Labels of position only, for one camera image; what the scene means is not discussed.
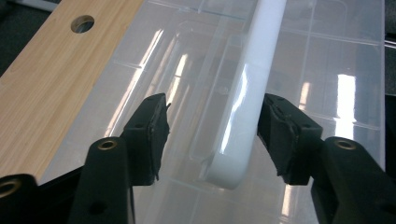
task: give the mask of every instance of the dark floor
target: dark floor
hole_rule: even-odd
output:
[[[59,3],[61,0],[48,1]],[[396,34],[396,0],[385,0],[385,5],[385,33]],[[7,70],[49,14],[46,11],[0,0],[0,76]],[[386,98],[387,168],[389,174],[396,178],[396,155],[393,155],[396,152],[390,150],[392,146],[396,146],[396,49],[385,49],[385,93],[388,95]]]

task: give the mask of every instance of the transparent plastic box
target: transparent plastic box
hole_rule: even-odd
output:
[[[160,181],[134,188],[137,223],[318,223],[310,187],[286,186],[258,137],[236,189],[200,178],[256,6],[255,0],[146,1],[41,182],[83,165],[92,142],[120,135],[145,97],[165,92],[171,134]],[[323,139],[360,142],[382,167],[383,6],[289,0],[266,86],[321,125]]]

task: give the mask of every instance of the round hole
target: round hole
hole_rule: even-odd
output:
[[[90,206],[90,213],[92,215],[100,215],[105,212],[107,205],[104,202],[94,202]]]
[[[74,33],[82,34],[91,30],[94,24],[95,24],[95,20],[93,19],[92,16],[84,15],[75,18],[72,21],[71,28]]]
[[[117,142],[108,140],[108,141],[105,141],[105,142],[101,143],[98,146],[98,148],[101,149],[101,150],[109,150],[109,149],[114,148],[116,145],[117,145]]]
[[[380,203],[378,206],[379,206],[379,209],[381,209],[382,211],[396,216],[396,206],[394,204]]]
[[[0,183],[0,198],[4,198],[15,191],[21,186],[19,179],[11,179],[6,182]]]
[[[351,150],[351,149],[355,149],[356,148],[355,144],[353,144],[351,142],[348,142],[348,141],[345,141],[345,140],[336,140],[334,143],[338,147],[343,148],[343,149]]]

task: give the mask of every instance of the plastic compartment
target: plastic compartment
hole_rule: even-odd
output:
[[[200,180],[245,46],[255,1],[153,0],[140,8],[41,182],[119,135],[141,101],[166,92],[171,134],[160,181],[134,188],[137,223],[318,223],[309,187],[285,186],[258,138],[235,190]],[[290,0],[267,92],[384,165],[383,1]]]

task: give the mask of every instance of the wooden workbench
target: wooden workbench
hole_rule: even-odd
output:
[[[0,177],[40,178],[143,0],[63,0],[0,78]],[[82,15],[94,26],[76,34]]]

